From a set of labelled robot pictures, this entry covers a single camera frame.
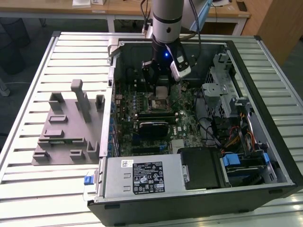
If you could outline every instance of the warning label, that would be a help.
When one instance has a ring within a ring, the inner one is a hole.
[[[133,164],[135,195],[165,192],[162,162]]]

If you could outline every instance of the metal table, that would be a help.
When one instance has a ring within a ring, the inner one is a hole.
[[[69,92],[72,79],[83,80],[88,96],[106,97],[107,45],[110,38],[143,38],[140,34],[61,33],[52,37],[0,155],[1,226],[100,227],[83,200],[83,177],[98,165],[32,166],[32,155],[49,111],[51,92]],[[291,154],[303,171],[303,102],[262,41],[243,36],[203,36],[232,39]],[[94,192],[94,186],[88,188]],[[303,195],[272,201],[249,213],[191,218],[140,226],[302,226]]]

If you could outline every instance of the floor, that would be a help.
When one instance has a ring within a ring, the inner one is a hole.
[[[48,19],[46,20],[46,27],[41,27],[38,19],[24,19],[24,23],[31,38],[31,44],[20,50],[26,61],[26,69],[17,75],[9,76],[0,68],[0,77],[5,83],[10,83],[7,86],[11,91],[9,97],[0,96],[0,133],[9,133],[53,31],[108,31],[105,20]],[[138,22],[137,27],[133,27],[131,21],[115,21],[115,26],[117,32],[141,32],[142,28],[141,22]],[[303,86],[303,78],[301,78],[301,75],[303,75],[302,62],[303,42],[299,42],[282,69],[301,98],[303,98],[303,89],[301,89]],[[5,139],[5,136],[0,136],[0,151]]]

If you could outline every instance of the sticker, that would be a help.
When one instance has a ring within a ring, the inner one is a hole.
[[[133,167],[134,160],[122,160],[121,161],[121,167]]]
[[[92,13],[105,13],[104,10],[92,10],[91,12]]]
[[[165,192],[162,162],[134,163],[133,176],[135,195]]]

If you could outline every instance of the black cylinder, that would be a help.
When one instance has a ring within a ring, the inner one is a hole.
[[[7,34],[0,34],[0,66],[7,74],[16,74],[25,68],[25,62]]]
[[[30,43],[30,38],[22,18],[1,17],[0,24],[3,26],[4,30],[14,41],[17,47],[25,47]]]

